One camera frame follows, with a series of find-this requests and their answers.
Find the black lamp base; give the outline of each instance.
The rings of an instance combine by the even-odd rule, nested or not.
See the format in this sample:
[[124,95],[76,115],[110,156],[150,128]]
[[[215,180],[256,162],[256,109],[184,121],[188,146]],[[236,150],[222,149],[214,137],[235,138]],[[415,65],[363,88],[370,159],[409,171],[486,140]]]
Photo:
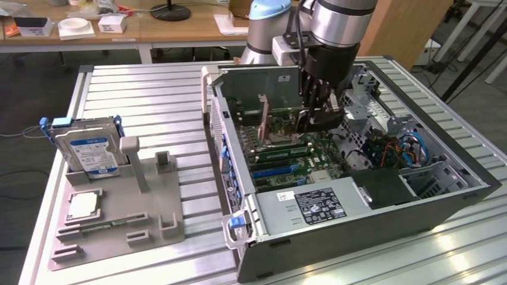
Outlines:
[[191,17],[191,10],[187,7],[180,5],[172,5],[171,10],[168,9],[168,5],[158,5],[152,7],[152,11],[150,14],[159,20],[178,22],[187,20]]

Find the aluminum workbench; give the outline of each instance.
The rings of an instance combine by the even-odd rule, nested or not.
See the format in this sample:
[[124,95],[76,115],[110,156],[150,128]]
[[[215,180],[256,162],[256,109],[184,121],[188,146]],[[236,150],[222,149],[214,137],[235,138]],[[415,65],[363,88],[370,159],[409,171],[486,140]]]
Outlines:
[[[367,57],[457,139],[495,178],[507,181],[507,157],[439,101],[401,65]],[[62,200],[60,153],[52,166],[20,284],[234,284],[235,259],[222,233],[222,209],[200,112],[200,69],[191,62],[84,66],[68,116],[122,115],[126,135],[139,136],[140,158],[168,150],[179,164],[187,239],[182,243],[48,271]],[[382,90],[397,113],[407,110]],[[463,209],[433,231],[345,255],[252,284],[507,283],[507,187]]]

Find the white box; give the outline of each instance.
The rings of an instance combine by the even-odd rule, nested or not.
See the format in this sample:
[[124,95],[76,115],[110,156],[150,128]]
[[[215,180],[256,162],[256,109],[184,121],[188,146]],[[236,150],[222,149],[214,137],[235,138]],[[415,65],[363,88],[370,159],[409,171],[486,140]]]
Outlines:
[[429,63],[431,64],[431,60],[439,49],[439,43],[430,39],[426,43],[425,49],[422,50],[418,61],[414,65],[427,65]]
[[123,33],[126,25],[126,17],[123,15],[103,16],[99,21],[99,30],[102,33]]
[[16,26],[23,37],[48,37],[54,24],[50,18],[15,17]]
[[75,40],[95,37],[92,23],[78,18],[62,20],[60,23],[58,23],[58,32],[60,34],[60,40]]

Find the power supply label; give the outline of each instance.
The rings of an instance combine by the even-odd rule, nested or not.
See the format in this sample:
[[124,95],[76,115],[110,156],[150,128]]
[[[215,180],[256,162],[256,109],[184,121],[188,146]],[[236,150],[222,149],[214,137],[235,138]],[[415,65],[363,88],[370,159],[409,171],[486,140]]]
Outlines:
[[318,224],[347,216],[333,188],[294,196],[307,224]]

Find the gray floor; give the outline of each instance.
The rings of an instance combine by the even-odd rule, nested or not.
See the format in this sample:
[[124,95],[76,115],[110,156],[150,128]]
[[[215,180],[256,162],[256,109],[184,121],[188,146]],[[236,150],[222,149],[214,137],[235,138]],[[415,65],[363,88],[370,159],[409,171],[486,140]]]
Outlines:
[[[443,42],[457,24],[442,24],[435,34],[435,39]],[[457,41],[459,46],[462,39],[473,32],[466,29]],[[481,63],[470,79],[487,67],[491,60],[506,49],[498,44],[486,60]],[[232,49],[234,56],[242,54],[243,48]],[[208,48],[198,49],[196,60],[208,60]],[[215,50],[215,60],[222,59],[223,52]],[[64,116],[70,104],[71,93],[78,67],[80,65],[138,64],[140,62],[138,52],[134,50],[115,50],[108,56],[102,52],[67,52],[67,65],[60,66],[56,53],[34,53],[23,58],[24,67],[15,67],[12,55],[0,64],[0,133],[20,132],[27,126],[36,125],[42,116],[50,118]],[[172,49],[167,51],[162,62],[190,61],[191,49]],[[454,62],[459,71],[465,63]],[[426,72],[415,73],[418,79],[429,85],[429,79],[435,75]],[[437,92],[445,93],[447,86],[459,73],[446,70],[435,83]],[[507,151],[507,82],[503,73],[497,82],[489,85],[483,82],[489,72],[475,81],[470,88],[453,102],[451,107],[465,117],[470,124],[485,136]],[[39,169],[50,171],[55,149],[46,139],[0,138],[0,174],[14,170]],[[46,178],[38,173],[24,173],[0,178],[0,195],[16,195],[32,197],[44,192]],[[30,201],[12,201],[0,198],[0,247],[23,246],[31,241],[31,233],[39,212],[40,199]],[[24,251],[0,251],[0,280],[3,284],[15,284],[24,261]]]

